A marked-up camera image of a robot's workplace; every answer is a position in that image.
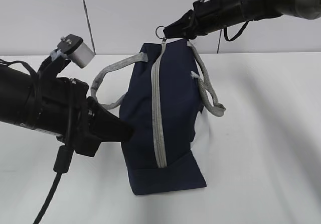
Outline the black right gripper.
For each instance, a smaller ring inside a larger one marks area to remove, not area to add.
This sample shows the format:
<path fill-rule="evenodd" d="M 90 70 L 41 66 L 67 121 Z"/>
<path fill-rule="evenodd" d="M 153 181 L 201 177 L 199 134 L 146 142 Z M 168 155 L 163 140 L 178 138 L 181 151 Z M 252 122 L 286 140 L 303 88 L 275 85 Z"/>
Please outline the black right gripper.
<path fill-rule="evenodd" d="M 222 22 L 223 0 L 198 0 L 193 7 L 192 12 L 186 12 L 179 20 L 164 28 L 167 39 L 195 39 L 226 28 Z"/>

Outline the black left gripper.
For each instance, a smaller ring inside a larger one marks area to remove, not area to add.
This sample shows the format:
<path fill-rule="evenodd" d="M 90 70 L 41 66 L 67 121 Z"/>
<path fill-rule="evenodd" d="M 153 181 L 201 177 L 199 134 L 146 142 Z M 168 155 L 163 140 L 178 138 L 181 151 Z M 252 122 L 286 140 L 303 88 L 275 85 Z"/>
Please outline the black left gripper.
<path fill-rule="evenodd" d="M 101 139 L 104 142 L 129 141 L 134 133 L 131 125 L 106 110 L 92 97 L 86 98 L 89 85 L 66 77 L 43 81 L 42 112 L 37 130 L 65 142 L 69 117 L 70 145 L 79 155 L 95 156 Z"/>

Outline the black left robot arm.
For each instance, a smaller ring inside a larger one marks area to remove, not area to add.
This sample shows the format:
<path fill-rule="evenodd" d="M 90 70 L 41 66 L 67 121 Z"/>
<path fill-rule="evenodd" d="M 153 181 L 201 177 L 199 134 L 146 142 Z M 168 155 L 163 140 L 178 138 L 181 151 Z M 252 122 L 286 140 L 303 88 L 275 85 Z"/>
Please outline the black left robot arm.
<path fill-rule="evenodd" d="M 35 99 L 30 75 L 9 67 L 1 68 L 1 121 L 54 135 L 77 154 L 94 157 L 102 142 L 126 142 L 133 127 L 87 96 L 89 85 L 67 77 L 46 76 L 40 80 L 41 102 Z"/>

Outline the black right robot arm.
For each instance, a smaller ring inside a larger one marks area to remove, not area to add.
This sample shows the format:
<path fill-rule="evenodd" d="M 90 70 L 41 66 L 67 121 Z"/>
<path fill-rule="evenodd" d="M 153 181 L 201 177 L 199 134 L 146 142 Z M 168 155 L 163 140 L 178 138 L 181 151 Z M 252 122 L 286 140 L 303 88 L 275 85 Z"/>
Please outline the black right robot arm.
<path fill-rule="evenodd" d="M 320 0 L 198 0 L 193 9 L 166 26 L 167 39 L 195 39 L 223 30 L 226 41 L 236 40 L 249 22 L 283 15 L 315 20 L 320 18 Z"/>

